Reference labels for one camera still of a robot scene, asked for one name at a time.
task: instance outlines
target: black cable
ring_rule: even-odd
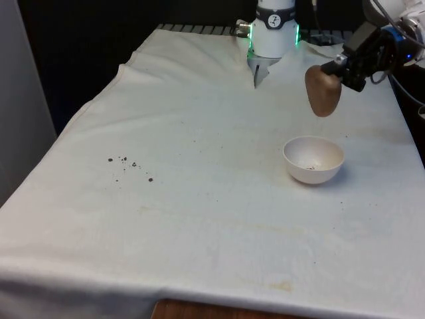
[[[394,22],[394,20],[392,20],[391,16],[384,9],[384,7],[379,3],[378,0],[372,0],[372,1],[375,3],[375,5],[377,5],[377,7],[379,8],[379,10],[381,10],[381,12],[383,13],[383,15],[387,18],[387,20],[397,30],[398,33],[400,33],[403,37],[405,37],[409,41],[415,43],[419,47],[422,47],[423,49],[425,49],[425,44],[424,43],[421,43],[421,42],[417,41],[416,39],[412,38],[410,35],[408,35],[402,29],[400,29],[400,27],[398,25],[396,25],[396,23]]]
[[[409,93],[404,87],[403,85],[401,85],[401,83],[399,83],[399,81],[395,78],[394,75],[390,75],[391,80],[394,81],[395,84],[397,84],[397,86],[402,90],[402,92],[407,95],[407,97],[409,97],[409,99],[411,99],[413,102],[421,105],[421,106],[425,106],[425,103],[419,101],[417,98],[413,97],[413,95],[411,95],[411,93]]]
[[[370,78],[371,78],[372,84],[377,85],[377,84],[382,83],[386,79],[387,76],[388,76],[388,74],[384,72],[384,74],[381,76],[381,78],[377,81],[375,81],[375,79],[373,78],[373,74],[370,76]]]
[[[323,32],[322,28],[320,27],[319,18],[317,17],[317,7],[313,6],[313,14],[314,14],[314,20],[316,23],[316,28],[319,30],[319,34],[327,39],[328,43],[331,43],[331,39]]]

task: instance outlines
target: brown object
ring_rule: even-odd
[[[155,305],[151,319],[302,319],[285,314],[250,311],[237,308],[162,300]]]
[[[319,65],[314,65],[305,73],[305,86],[314,114],[324,118],[335,111],[342,91],[337,76],[327,75]]]

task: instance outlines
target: green led light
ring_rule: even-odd
[[[295,34],[295,45],[299,43],[299,25],[297,25],[297,32]]]

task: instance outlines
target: white cloth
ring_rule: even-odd
[[[255,90],[233,41],[155,31],[75,115],[0,210],[0,314],[423,318],[425,173],[388,82],[319,119],[303,75],[325,57],[301,44]],[[288,176],[300,135],[345,150],[333,181]]]

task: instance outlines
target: small white bowl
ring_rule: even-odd
[[[320,184],[337,175],[344,162],[344,151],[325,138],[303,136],[286,143],[284,157],[286,168],[295,179]]]

